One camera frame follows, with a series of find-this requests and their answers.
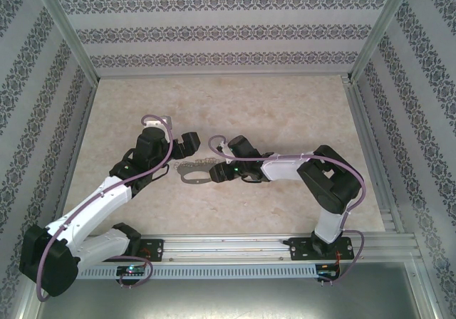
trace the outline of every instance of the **black joint housing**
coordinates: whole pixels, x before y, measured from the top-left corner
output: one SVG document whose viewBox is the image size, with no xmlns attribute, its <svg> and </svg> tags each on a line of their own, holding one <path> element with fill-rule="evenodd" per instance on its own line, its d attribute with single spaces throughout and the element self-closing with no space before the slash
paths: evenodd
<svg viewBox="0 0 456 319">
<path fill-rule="evenodd" d="M 160 128 L 146 127 L 136 140 L 133 150 L 133 164 L 147 171 L 157 166 L 168 150 L 165 132 Z"/>
<path fill-rule="evenodd" d="M 235 157 L 268 157 L 273 153 L 259 154 L 258 150 L 253 148 L 248 139 L 243 136 L 236 136 L 228 142 L 228 148 Z M 244 182 L 260 183 L 269 180 L 261 171 L 262 161 L 231 161 L 231 163 L 221 162 L 216 164 L 209 171 L 213 182 L 225 182 L 241 177 Z"/>
<path fill-rule="evenodd" d="M 51 237 L 47 230 L 37 225 L 33 225 L 24 235 L 19 270 L 33 282 L 36 282 L 38 265 Z M 79 258 L 73 257 L 65 240 L 55 240 L 44 263 L 42 289 L 50 296 L 62 294 L 78 276 L 78 262 Z"/>
<path fill-rule="evenodd" d="M 128 239 L 130 239 L 130 243 L 128 243 L 128 247 L 127 250 L 125 250 L 124 255 L 137 256 L 140 250 L 141 234 L 125 223 L 118 223 L 113 226 L 113 229 L 123 232 L 127 235 Z"/>
<path fill-rule="evenodd" d="M 330 157 L 350 166 L 335 150 L 327 145 L 321 145 L 314 154 Z M 326 176 L 325 172 L 331 170 L 333 175 Z M 317 202 L 332 214 L 342 214 L 346 210 L 347 204 L 356 198 L 361 188 L 360 182 L 354 175 L 331 162 L 322 163 L 321 160 L 310 159 L 303 163 L 297 172 Z"/>
<path fill-rule="evenodd" d="M 182 134 L 183 143 L 179 143 L 177 140 L 173 140 L 171 157 L 176 160 L 184 159 L 193 155 L 198 148 L 200 148 L 201 142 L 196 132 L 186 132 Z"/>
</svg>

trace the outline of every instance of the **metal bracket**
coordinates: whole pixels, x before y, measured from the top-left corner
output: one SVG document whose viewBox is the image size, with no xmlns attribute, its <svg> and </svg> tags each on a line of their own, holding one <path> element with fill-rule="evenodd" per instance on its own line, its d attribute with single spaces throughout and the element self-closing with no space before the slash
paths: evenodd
<svg viewBox="0 0 456 319">
<path fill-rule="evenodd" d="M 161 262 L 163 257 L 163 245 L 162 239 L 141 239 L 140 247 L 138 249 L 137 257 L 143 257 L 150 262 Z M 125 262 L 125 260 L 117 260 L 110 258 L 106 262 Z"/>
<path fill-rule="evenodd" d="M 185 184 L 205 184 L 207 182 L 212 181 L 209 176 L 209 171 L 211 168 L 213 168 L 213 166 L 215 166 L 219 162 L 221 162 L 221 161 L 219 161 L 218 159 L 213 159 L 213 158 L 197 160 L 196 162 L 183 162 L 181 164 L 178 164 L 177 173 L 180 174 L 180 179 Z M 206 172 L 208 178 L 200 178 L 200 179 L 185 178 L 185 176 L 187 174 L 190 174 L 193 172 Z"/>
<path fill-rule="evenodd" d="M 312 240 L 310 237 L 292 237 L 283 243 L 290 246 L 292 261 L 336 260 L 337 253 L 339 253 L 339 258 L 341 260 L 353 260 L 355 258 L 353 246 L 351 245 L 351 239 L 349 237 L 341 237 L 338 239 L 333 251 L 327 256 L 320 256 L 312 248 Z"/>
</svg>

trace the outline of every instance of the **patterned wallpaper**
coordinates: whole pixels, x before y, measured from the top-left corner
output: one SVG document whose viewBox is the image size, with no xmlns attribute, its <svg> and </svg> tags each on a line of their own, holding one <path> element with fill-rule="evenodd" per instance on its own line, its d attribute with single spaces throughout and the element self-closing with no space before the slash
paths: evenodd
<svg viewBox="0 0 456 319">
<path fill-rule="evenodd" d="M 347 73 L 386 0 L 59 0 L 100 76 Z"/>
<path fill-rule="evenodd" d="M 403 0 L 358 81 L 444 318 L 456 318 L 455 56 L 455 0 Z"/>
<path fill-rule="evenodd" d="M 22 238 L 61 211 L 93 87 L 41 0 L 2 0 L 0 56 L 0 318 L 8 318 Z"/>
</svg>

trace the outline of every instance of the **marble floor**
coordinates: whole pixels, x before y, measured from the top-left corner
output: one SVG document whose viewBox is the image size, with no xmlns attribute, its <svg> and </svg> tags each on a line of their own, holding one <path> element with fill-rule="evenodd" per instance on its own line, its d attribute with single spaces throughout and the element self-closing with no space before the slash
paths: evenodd
<svg viewBox="0 0 456 319">
<path fill-rule="evenodd" d="M 216 157 L 210 136 L 244 135 L 261 153 L 299 154 L 330 145 L 364 177 L 366 200 L 347 229 L 384 231 L 366 162 L 339 76 L 202 77 L 101 80 L 66 202 L 87 197 L 135 146 L 144 114 L 172 117 L 173 134 L 196 131 L 197 154 Z M 94 232 L 125 222 L 141 234 L 278 234 L 311 232 L 320 206 L 303 182 L 185 184 L 176 161 Z"/>
</svg>

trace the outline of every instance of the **mounting plate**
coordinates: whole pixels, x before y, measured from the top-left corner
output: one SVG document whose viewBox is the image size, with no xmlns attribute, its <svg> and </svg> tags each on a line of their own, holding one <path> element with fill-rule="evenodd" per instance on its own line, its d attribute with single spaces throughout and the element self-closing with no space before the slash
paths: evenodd
<svg viewBox="0 0 456 319">
<path fill-rule="evenodd" d="M 163 242 L 162 239 L 141 239 L 140 248 L 136 256 L 146 258 L 150 262 L 161 262 L 163 257 Z M 125 260 L 110 258 L 105 262 L 125 262 Z"/>
<path fill-rule="evenodd" d="M 355 254 L 351 239 L 349 237 L 341 237 L 336 242 L 334 250 L 327 256 L 319 256 L 312 248 L 312 240 L 310 237 L 291 237 L 284 241 L 284 244 L 290 246 L 291 260 L 292 261 L 317 261 L 317 260 L 336 260 L 336 252 L 340 253 L 341 260 L 353 260 Z"/>
</svg>

